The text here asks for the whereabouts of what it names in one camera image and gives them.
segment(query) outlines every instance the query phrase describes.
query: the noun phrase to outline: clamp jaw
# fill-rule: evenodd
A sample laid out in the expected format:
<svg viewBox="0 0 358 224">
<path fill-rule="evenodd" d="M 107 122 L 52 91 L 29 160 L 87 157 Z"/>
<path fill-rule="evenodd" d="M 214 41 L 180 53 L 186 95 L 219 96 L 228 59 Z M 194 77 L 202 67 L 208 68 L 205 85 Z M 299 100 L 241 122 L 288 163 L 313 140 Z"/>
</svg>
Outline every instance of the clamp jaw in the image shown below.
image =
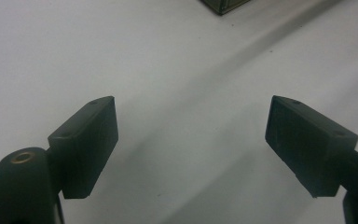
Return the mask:
<svg viewBox="0 0 358 224">
<path fill-rule="evenodd" d="M 27 147 L 0 161 L 0 223 L 64 223 L 65 199 L 90 195 L 118 140 L 115 99 L 78 110 L 48 138 L 50 149 Z"/>
<path fill-rule="evenodd" d="M 303 103 L 273 96 L 266 140 L 310 195 L 334 197 L 347 190 L 347 224 L 358 224 L 358 135 Z"/>
</svg>

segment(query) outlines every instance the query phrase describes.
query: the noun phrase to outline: dark green box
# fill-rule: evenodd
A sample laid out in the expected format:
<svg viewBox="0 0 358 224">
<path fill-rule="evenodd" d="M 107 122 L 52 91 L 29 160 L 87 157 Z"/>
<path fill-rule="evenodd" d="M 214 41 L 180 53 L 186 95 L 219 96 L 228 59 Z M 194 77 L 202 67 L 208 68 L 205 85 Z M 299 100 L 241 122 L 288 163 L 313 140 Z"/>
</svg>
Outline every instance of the dark green box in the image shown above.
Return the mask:
<svg viewBox="0 0 358 224">
<path fill-rule="evenodd" d="M 228 13 L 230 10 L 238 7 L 250 0 L 202 0 L 208 7 L 219 15 Z"/>
</svg>

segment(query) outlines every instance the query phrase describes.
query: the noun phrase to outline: screw hole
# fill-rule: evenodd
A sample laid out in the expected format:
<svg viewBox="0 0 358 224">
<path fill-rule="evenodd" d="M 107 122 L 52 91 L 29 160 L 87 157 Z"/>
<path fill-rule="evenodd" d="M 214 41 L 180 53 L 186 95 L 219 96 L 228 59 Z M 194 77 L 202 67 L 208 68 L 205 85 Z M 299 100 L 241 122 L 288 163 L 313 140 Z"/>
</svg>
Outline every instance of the screw hole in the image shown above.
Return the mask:
<svg viewBox="0 0 358 224">
<path fill-rule="evenodd" d="M 30 161 L 34 156 L 33 152 L 22 152 L 11 159 L 11 163 L 20 164 Z"/>
</svg>

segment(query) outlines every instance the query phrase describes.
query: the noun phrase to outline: hole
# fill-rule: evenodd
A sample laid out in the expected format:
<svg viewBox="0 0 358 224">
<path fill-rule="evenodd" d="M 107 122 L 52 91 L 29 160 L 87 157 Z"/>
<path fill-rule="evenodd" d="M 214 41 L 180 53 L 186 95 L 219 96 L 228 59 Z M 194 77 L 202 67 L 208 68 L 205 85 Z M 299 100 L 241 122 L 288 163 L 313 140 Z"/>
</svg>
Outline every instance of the hole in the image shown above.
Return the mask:
<svg viewBox="0 0 358 224">
<path fill-rule="evenodd" d="M 22 152 L 11 159 L 11 163 L 20 164 L 30 161 L 34 157 L 33 152 Z"/>
<path fill-rule="evenodd" d="M 67 137 L 69 135 L 71 135 L 71 132 L 64 132 L 61 134 L 61 137 Z"/>
<path fill-rule="evenodd" d="M 338 136 L 345 136 L 345 133 L 342 131 L 334 131 L 334 133 Z"/>
</svg>

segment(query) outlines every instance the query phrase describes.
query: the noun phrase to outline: white surface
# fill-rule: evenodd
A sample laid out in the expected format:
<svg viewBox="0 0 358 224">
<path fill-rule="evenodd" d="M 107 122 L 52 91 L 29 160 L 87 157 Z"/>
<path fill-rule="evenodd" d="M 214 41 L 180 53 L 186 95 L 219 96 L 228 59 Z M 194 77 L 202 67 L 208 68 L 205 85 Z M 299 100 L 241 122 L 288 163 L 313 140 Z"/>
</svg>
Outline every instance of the white surface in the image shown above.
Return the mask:
<svg viewBox="0 0 358 224">
<path fill-rule="evenodd" d="M 265 142 L 274 94 L 358 133 L 358 0 L 0 1 L 0 160 L 116 97 L 119 143 L 66 223 L 344 223 L 345 190 L 312 199 Z"/>
</svg>

